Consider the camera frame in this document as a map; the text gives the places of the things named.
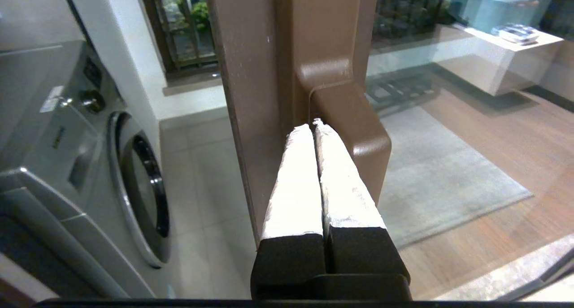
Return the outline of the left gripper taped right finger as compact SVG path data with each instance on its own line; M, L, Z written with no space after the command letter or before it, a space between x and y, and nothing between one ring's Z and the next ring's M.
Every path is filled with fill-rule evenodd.
M373 198L339 134L314 120L328 269L336 274L392 274L410 283Z

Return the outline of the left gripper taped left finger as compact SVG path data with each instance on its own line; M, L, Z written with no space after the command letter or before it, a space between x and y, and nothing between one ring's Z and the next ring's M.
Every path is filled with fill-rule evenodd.
M287 136L251 273L252 299L303 298L326 272L322 194L307 124Z

